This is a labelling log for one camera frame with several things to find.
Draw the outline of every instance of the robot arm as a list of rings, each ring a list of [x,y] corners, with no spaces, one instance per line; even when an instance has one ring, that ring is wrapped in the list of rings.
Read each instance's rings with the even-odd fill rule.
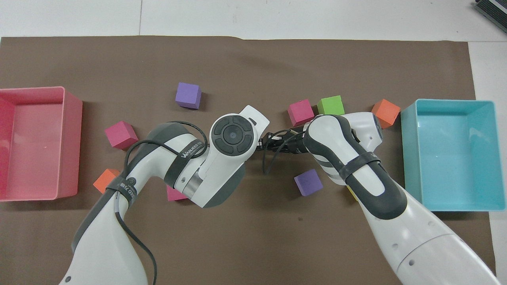
[[[150,177],[157,176],[200,207],[223,203],[244,176],[244,162],[255,151],[269,121],[247,106],[227,114],[211,127],[210,147],[196,157],[204,143],[180,123],[165,123],[147,139],[164,144],[142,145],[121,175],[88,213],[72,248],[74,257],[61,281],[66,284],[148,284],[146,273],[115,213],[123,218]]]
[[[332,181],[354,192],[403,284],[500,284],[463,240],[381,166],[372,153],[382,141],[372,113],[318,116],[305,128],[305,147]]]

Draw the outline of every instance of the foam cube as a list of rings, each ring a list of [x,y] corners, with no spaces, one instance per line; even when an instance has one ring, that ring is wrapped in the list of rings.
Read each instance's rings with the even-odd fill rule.
[[[294,180],[296,181],[299,191],[303,196],[308,196],[323,188],[322,182],[320,181],[315,169],[310,169],[309,171],[294,177]]]
[[[343,109],[342,96],[333,96],[328,98],[322,98],[317,104],[318,113],[321,115],[343,115],[345,110]]]
[[[306,122],[310,122],[315,117],[312,106],[310,105],[310,101],[308,101],[308,99],[290,104],[287,112],[291,118],[292,126],[294,127],[302,125]]]
[[[187,199],[187,197],[173,187],[167,186],[167,201],[176,201],[182,199]]]
[[[400,107],[387,101],[386,99],[382,99],[373,106],[372,113],[377,116],[380,126],[385,129],[394,124],[394,121],[396,121],[396,118],[400,113]]]
[[[354,199],[359,202],[359,200],[357,199],[357,196],[354,194],[354,191],[352,191],[352,188],[347,185],[347,189],[350,191],[350,193],[352,194],[352,196],[354,197]]]
[[[102,194],[105,192],[105,188],[120,175],[120,172],[116,169],[106,169],[99,178],[93,183],[93,186],[97,188]]]
[[[201,88],[199,85],[178,83],[176,103],[182,107],[199,109],[201,103]]]
[[[130,147],[138,141],[132,126],[124,121],[105,129],[105,134],[111,146],[120,150]]]

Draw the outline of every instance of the green cube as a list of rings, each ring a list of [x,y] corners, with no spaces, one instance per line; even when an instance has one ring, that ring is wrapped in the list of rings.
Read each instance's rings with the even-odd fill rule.
[[[340,95],[322,98],[317,104],[318,113],[321,115],[343,115],[342,97]]]

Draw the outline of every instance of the gray object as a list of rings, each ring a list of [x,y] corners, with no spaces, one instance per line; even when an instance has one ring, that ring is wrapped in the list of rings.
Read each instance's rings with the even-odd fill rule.
[[[507,1],[506,0],[478,0],[474,8],[488,20],[507,33]]]
[[[221,153],[238,156],[250,149],[253,137],[252,125],[248,120],[242,116],[226,116],[215,124],[211,140]]]

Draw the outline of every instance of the black strap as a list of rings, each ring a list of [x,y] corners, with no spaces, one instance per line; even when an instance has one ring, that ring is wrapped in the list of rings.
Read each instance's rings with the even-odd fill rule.
[[[347,165],[343,166],[338,170],[338,174],[345,181],[349,176],[351,176],[354,172],[358,171],[361,167],[367,165],[370,162],[378,161],[380,159],[372,152],[365,152],[358,155],[356,158],[352,159],[347,163]]]
[[[127,199],[129,207],[137,199],[136,188],[132,186],[128,180],[121,176],[113,179],[106,189],[119,191]]]
[[[204,143],[195,139],[191,141],[182,151],[176,156],[171,166],[165,173],[164,182],[165,184],[174,188],[174,184],[178,179],[179,175],[183,172],[183,169],[188,164],[192,156],[204,147]]]

